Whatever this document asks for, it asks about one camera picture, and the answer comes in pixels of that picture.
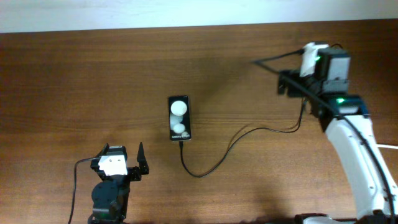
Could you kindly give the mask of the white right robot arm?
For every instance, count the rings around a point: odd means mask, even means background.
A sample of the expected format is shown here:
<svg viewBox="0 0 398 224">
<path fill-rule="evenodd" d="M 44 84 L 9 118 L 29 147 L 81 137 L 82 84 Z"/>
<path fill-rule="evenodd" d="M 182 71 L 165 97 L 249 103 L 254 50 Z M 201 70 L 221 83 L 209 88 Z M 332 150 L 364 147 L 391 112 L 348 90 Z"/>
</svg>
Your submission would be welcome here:
<svg viewBox="0 0 398 224">
<path fill-rule="evenodd" d="M 397 223 L 397 184 L 377 146 L 364 100 L 348 93 L 349 53 L 316 42 L 299 53 L 300 70 L 279 72 L 278 93 L 309 99 L 351 186 L 357 223 Z"/>
</svg>

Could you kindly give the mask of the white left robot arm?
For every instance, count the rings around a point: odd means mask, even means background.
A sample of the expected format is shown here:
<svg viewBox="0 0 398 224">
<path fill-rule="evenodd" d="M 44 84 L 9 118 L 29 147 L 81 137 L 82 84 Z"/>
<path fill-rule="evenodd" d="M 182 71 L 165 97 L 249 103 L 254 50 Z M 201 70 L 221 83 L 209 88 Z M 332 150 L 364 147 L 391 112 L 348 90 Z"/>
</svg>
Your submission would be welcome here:
<svg viewBox="0 0 398 224">
<path fill-rule="evenodd" d="M 138 165 L 127 166 L 127 150 L 125 146 L 105 144 L 102 150 L 91 161 L 101 182 L 92 190 L 92 214 L 88 223 L 124 223 L 131 182 L 138 182 L 143 175 L 149 174 L 149 165 L 144 154 L 144 146 L 140 143 L 137 152 Z"/>
</svg>

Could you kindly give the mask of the black Galaxy flip phone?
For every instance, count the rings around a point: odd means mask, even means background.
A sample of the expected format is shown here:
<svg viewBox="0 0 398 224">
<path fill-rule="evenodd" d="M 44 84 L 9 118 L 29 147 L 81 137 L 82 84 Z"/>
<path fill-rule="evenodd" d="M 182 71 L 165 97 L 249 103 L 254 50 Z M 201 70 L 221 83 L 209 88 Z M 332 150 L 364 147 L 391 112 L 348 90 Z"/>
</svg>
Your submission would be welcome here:
<svg viewBox="0 0 398 224">
<path fill-rule="evenodd" d="M 171 141 L 189 141 L 192 138 L 190 102 L 187 95 L 168 98 Z"/>
</svg>

